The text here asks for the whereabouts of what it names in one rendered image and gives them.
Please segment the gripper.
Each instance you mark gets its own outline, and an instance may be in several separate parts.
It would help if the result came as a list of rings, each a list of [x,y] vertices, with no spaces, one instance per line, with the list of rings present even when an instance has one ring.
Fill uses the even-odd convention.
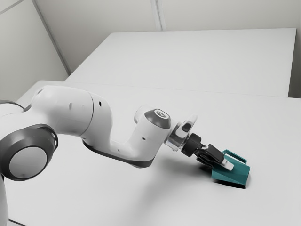
[[[186,140],[181,152],[191,157],[193,154],[197,157],[198,161],[203,161],[201,158],[206,153],[215,163],[221,165],[227,170],[233,170],[234,164],[225,159],[224,154],[219,151],[212,144],[209,144],[208,147],[201,143],[201,137],[195,133],[192,133],[189,138]]]

